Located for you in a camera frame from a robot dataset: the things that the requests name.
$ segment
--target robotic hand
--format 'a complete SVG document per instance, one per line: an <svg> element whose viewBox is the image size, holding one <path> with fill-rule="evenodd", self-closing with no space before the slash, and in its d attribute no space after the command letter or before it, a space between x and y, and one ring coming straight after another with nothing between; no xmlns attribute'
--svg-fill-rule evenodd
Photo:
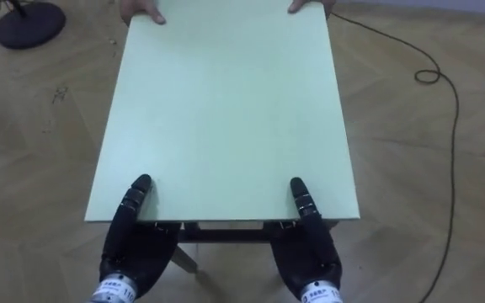
<svg viewBox="0 0 485 303"><path fill-rule="evenodd" d="M168 266L181 224L136 221L151 186L151 177L140 176L119 205L104 242L100 285L90 303L132 303L153 287Z"/></svg>
<svg viewBox="0 0 485 303"><path fill-rule="evenodd" d="M301 215L299 222L265 222L280 276L303 303L342 303L342 264L328 228L299 178L291 191Z"/></svg>

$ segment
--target round black base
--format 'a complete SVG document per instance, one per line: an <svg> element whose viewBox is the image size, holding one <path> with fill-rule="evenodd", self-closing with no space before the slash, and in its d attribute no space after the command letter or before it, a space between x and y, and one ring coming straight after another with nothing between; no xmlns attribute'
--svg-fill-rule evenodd
<svg viewBox="0 0 485 303"><path fill-rule="evenodd" d="M23 6L25 17L14 9L0 19L0 44L14 50L42 45L56 37L67 18L51 3L31 3Z"/></svg>

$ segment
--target table frame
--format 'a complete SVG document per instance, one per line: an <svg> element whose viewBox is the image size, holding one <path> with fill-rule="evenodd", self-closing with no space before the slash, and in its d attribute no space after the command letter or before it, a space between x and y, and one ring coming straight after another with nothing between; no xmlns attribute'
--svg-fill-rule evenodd
<svg viewBox="0 0 485 303"><path fill-rule="evenodd" d="M290 225L293 221L281 221ZM339 221L326 220L325 225L333 229ZM179 232L179 243L269 243L270 234L262 229L201 229L198 222L183 223L184 229ZM198 264L183 249L177 247L172 262L189 274L198 273Z"/></svg>

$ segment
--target parquet floor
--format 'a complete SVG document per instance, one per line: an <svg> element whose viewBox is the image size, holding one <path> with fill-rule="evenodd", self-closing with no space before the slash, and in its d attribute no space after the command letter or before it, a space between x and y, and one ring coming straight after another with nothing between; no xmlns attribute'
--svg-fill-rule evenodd
<svg viewBox="0 0 485 303"><path fill-rule="evenodd" d="M106 226L83 223L125 42L113 1L56 1L67 26L34 50L0 47L0 303L82 302ZM449 262L429 302L485 302L485 15L338 5L429 52L461 97ZM362 220L333 230L345 302L417 302L445 243L453 95L403 45L328 22ZM170 265L143 302L292 302L263 245L184 247L206 276Z"/></svg>

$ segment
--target table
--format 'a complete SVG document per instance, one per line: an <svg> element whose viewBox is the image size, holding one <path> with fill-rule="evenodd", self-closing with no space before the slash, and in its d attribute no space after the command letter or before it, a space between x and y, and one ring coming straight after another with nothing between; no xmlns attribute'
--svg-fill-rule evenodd
<svg viewBox="0 0 485 303"><path fill-rule="evenodd" d="M169 0L132 19L85 220L142 173L142 221L289 221L301 177L324 219L359 217L320 3Z"/></svg>

